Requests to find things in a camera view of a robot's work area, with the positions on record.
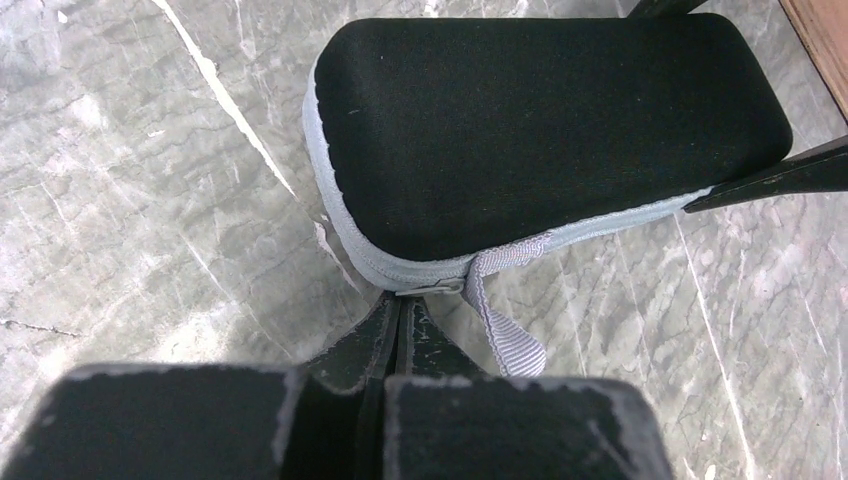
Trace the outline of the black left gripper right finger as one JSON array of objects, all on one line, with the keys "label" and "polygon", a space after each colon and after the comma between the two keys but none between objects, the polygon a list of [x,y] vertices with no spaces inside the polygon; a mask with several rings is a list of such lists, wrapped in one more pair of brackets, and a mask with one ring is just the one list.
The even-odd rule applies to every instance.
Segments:
[{"label": "black left gripper right finger", "polygon": [[633,385],[585,377],[498,377],[402,301],[385,384],[388,479],[669,479],[652,408]]}]

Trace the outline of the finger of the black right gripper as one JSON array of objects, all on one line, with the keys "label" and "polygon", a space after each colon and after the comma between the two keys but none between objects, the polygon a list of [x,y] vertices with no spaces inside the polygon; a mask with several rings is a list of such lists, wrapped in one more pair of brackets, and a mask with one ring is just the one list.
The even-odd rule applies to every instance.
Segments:
[{"label": "finger of the black right gripper", "polygon": [[627,15],[628,18],[656,18],[685,15],[707,0],[639,0]]},{"label": "finger of the black right gripper", "polygon": [[846,191],[847,136],[842,136],[763,171],[715,187],[683,210],[691,214],[782,195]]}]

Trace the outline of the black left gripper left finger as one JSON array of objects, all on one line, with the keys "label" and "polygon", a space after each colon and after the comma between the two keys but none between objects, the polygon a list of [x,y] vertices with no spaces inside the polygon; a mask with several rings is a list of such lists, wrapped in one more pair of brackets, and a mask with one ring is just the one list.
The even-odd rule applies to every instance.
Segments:
[{"label": "black left gripper left finger", "polygon": [[368,476],[400,303],[380,299],[312,361],[90,364],[40,402],[5,479]]}]

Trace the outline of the black grey zippered case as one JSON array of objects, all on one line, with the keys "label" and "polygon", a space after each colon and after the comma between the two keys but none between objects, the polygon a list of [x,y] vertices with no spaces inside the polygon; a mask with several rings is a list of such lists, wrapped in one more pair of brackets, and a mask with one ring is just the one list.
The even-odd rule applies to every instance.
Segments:
[{"label": "black grey zippered case", "polygon": [[399,295],[460,293],[508,376],[546,352],[489,306],[487,276],[669,216],[792,145],[716,14],[356,20],[317,56],[302,120],[354,268]]}]

